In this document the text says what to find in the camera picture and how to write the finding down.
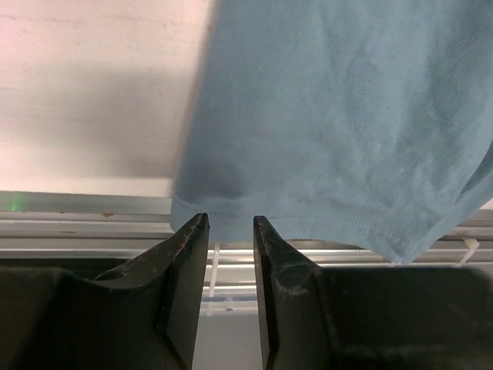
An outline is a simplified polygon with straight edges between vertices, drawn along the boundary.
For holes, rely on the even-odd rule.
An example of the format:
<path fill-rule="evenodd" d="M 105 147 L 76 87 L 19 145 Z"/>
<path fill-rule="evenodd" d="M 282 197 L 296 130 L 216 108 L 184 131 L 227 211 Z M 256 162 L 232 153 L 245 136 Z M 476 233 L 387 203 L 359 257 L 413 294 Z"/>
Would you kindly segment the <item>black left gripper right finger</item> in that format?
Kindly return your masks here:
<path fill-rule="evenodd" d="M 320 266 L 287 243 L 266 217 L 253 219 L 264 369 L 342 369 Z"/>

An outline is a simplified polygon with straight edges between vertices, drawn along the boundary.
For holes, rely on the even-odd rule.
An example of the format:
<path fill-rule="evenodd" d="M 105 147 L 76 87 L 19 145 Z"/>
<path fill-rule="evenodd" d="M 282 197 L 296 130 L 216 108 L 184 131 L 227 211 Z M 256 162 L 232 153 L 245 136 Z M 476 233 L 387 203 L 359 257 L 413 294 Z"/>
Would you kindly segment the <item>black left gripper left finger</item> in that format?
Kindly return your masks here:
<path fill-rule="evenodd" d="M 94 279 L 61 268 L 2 268 L 1 367 L 191 368 L 209 231 L 207 215 L 197 214 Z"/>

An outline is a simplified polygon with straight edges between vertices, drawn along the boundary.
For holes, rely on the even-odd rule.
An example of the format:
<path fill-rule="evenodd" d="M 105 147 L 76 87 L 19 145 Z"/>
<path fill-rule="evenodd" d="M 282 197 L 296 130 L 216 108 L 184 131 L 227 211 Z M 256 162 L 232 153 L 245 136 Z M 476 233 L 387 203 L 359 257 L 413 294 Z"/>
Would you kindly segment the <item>blue t shirt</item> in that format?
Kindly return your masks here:
<path fill-rule="evenodd" d="M 171 206 L 408 263 L 492 197 L 490 1 L 222 1 Z"/>

